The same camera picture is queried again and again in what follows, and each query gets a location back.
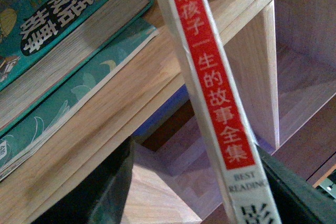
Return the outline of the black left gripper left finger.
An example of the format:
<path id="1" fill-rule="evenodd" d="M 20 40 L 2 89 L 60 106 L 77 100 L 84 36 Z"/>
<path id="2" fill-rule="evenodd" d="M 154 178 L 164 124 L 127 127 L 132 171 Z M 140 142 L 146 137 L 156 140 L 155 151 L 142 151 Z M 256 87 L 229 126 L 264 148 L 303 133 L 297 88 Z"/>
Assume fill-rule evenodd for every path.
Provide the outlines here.
<path id="1" fill-rule="evenodd" d="M 76 188 L 33 223 L 120 223 L 134 164 L 128 137 Z"/>

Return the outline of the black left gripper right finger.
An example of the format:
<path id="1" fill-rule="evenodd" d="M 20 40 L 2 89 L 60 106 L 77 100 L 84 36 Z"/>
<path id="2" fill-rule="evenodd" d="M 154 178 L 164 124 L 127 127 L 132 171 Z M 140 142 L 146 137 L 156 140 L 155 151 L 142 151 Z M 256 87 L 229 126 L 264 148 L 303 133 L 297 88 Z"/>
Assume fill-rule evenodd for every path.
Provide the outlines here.
<path id="1" fill-rule="evenodd" d="M 335 223 L 335 202 L 257 147 L 282 223 Z"/>

